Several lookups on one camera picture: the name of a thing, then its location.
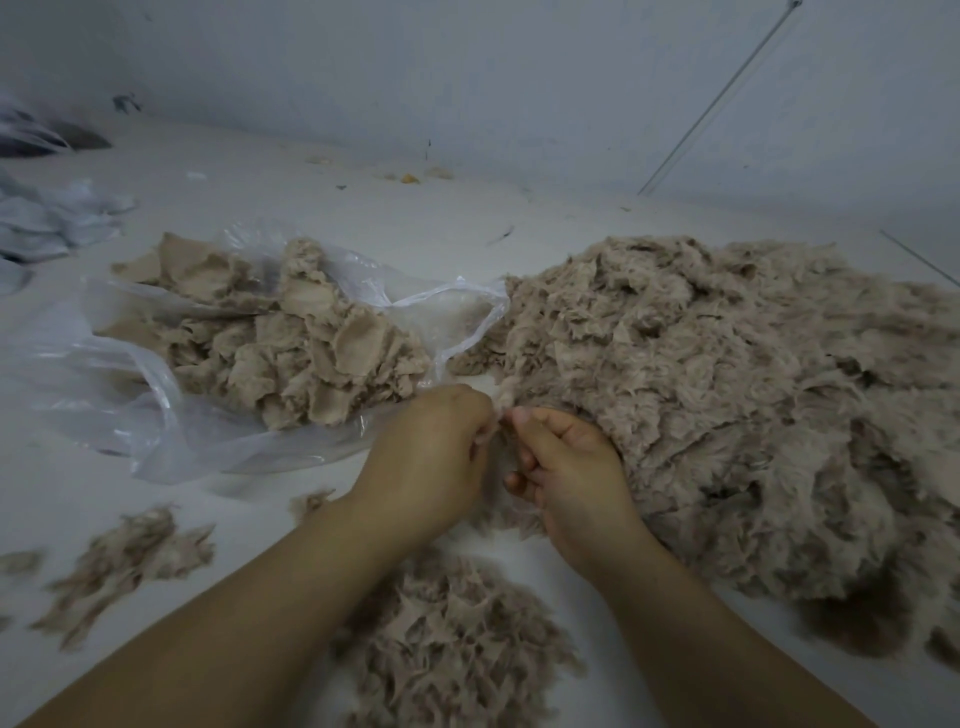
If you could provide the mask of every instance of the finger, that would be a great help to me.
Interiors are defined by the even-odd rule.
[[[535,483],[530,482],[520,473],[508,473],[503,478],[503,484],[511,496],[526,500],[528,503],[534,502],[539,489]]]
[[[472,438],[481,431],[490,431],[496,427],[496,413],[493,400],[483,392],[477,392],[465,384],[452,388],[450,396],[456,407],[457,422]]]
[[[470,477],[482,483],[483,475],[487,470],[487,461],[490,459],[490,441],[482,445],[474,444],[470,448]]]
[[[537,466],[537,458],[534,453],[522,443],[517,447],[516,458],[519,460],[520,467],[525,471],[532,471]]]
[[[599,427],[576,415],[552,407],[534,407],[532,416],[572,448],[589,448],[609,442]]]
[[[555,469],[563,459],[566,446],[526,407],[515,407],[510,421],[520,443],[526,446],[547,470]]]

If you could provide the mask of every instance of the wrist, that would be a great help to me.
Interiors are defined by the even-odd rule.
[[[330,501],[303,523],[308,537],[335,541],[344,556],[386,573],[407,557],[410,550],[396,525],[376,504],[350,493]]]
[[[343,502],[343,518],[355,524],[359,538],[383,558],[399,563],[420,547],[411,519],[389,498],[372,497],[354,487],[337,502]]]
[[[601,596],[610,601],[633,582],[637,575],[650,573],[663,555],[669,557],[660,542],[637,519],[636,527],[611,542],[605,556],[596,560],[588,581]]]

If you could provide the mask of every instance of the small scrap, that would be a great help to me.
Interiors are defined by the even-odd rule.
[[[143,582],[183,579],[209,564],[212,531],[211,523],[178,533],[171,506],[121,517],[119,526],[90,540],[73,573],[48,586],[54,602],[31,629],[61,635],[61,651],[78,649],[97,618]]]
[[[307,516],[324,507],[332,495],[332,488],[321,488],[303,496],[294,496],[290,498],[287,510],[290,511],[290,515],[294,517],[297,525],[300,525]]]
[[[17,576],[33,576],[40,570],[44,556],[46,556],[46,553],[40,548],[0,554],[0,575],[14,578]],[[0,615],[0,632],[3,632],[11,624],[13,624],[13,617]]]

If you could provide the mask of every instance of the plastic bag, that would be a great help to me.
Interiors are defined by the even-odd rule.
[[[221,247],[253,265],[264,293],[276,290],[280,255],[301,233],[279,223],[234,226]],[[446,362],[473,346],[507,310],[501,281],[480,285],[416,279],[352,251],[321,243],[325,272],[348,298],[384,311],[414,331],[433,357],[420,386],[445,379]],[[128,455],[135,477],[173,484],[217,471],[275,473],[332,462],[368,447],[396,404],[355,414],[343,425],[268,431],[260,418],[184,393],[154,352],[94,336],[132,312],[167,319],[223,316],[153,286],[86,279],[79,305],[59,303],[9,337],[5,379],[60,433],[101,452]],[[135,383],[138,375],[148,386]]]

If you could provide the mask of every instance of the shredded fabric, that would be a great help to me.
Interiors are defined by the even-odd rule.
[[[297,523],[330,494],[291,499]],[[585,670],[536,595],[435,549],[388,576],[332,646],[358,684],[351,726],[537,725],[558,667]]]
[[[0,554],[0,576],[13,578],[33,576],[39,571],[45,555],[44,551],[39,548]],[[0,614],[0,632],[3,632],[11,624],[13,624],[13,617]]]
[[[31,624],[61,635],[60,649],[79,648],[104,611],[144,581],[183,579],[213,560],[213,524],[178,532],[170,506],[123,516],[118,527],[90,540],[73,573],[48,586],[49,611]]]
[[[290,498],[287,510],[294,517],[294,522],[300,525],[307,516],[324,507],[332,495],[333,490],[331,488],[321,488],[304,496],[295,496]]]
[[[831,246],[689,237],[608,238],[507,289],[451,370],[599,425],[707,581],[798,603],[855,653],[957,636],[960,296]]]
[[[265,295],[248,261],[166,233],[154,251],[113,273],[225,315],[174,325],[126,319],[97,333],[158,353],[186,392],[255,412],[269,429],[338,425],[363,407],[412,397],[430,366],[420,341],[349,301],[323,265],[319,243],[291,240],[277,295]]]

